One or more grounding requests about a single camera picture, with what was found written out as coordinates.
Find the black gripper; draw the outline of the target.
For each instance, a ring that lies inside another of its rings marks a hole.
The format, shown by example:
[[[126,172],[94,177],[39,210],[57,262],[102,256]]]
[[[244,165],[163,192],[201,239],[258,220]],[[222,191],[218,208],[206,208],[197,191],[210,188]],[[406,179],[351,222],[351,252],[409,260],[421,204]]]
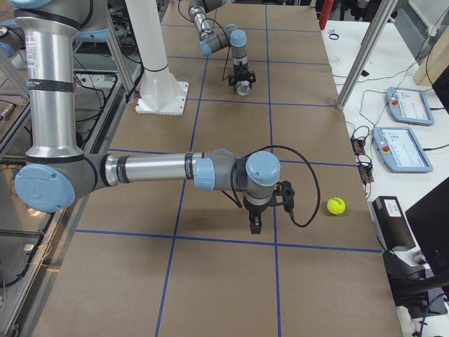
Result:
[[[249,213],[250,233],[260,234],[262,230],[262,213],[270,207],[269,203],[263,205],[256,205],[245,200],[245,208]]]
[[[234,73],[228,76],[228,85],[233,88],[240,86],[251,88],[256,82],[254,71],[250,71],[247,65],[234,65]]]

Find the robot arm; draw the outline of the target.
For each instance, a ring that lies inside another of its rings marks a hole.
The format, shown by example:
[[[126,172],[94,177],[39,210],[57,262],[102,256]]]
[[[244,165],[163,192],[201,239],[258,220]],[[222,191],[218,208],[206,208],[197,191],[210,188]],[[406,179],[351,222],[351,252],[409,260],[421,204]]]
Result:
[[[258,150],[235,157],[227,150],[186,152],[145,157],[84,154],[76,143],[74,102],[74,39],[110,37],[107,1],[8,1],[15,22],[25,35],[32,146],[27,164],[15,178],[19,198],[38,211],[53,213],[96,190],[147,181],[192,180],[199,190],[243,193],[250,232],[259,234],[262,212],[276,207],[281,165],[278,158]],[[207,13],[232,1],[190,1],[188,15],[199,33],[199,47],[209,56],[230,47],[234,73],[229,85],[248,95],[255,82],[248,69],[246,33],[227,25],[215,34]],[[137,112],[183,113],[189,84],[170,73],[155,1],[127,3],[139,48],[143,83]]]
[[[246,33],[234,24],[222,27],[216,23],[221,29],[216,34],[208,24],[211,19],[207,17],[207,13],[231,3],[232,1],[190,1],[188,14],[199,33],[199,49],[203,56],[210,56],[224,48],[230,49],[234,73],[227,77],[228,85],[238,95],[246,96],[256,82],[254,71],[248,68]]]

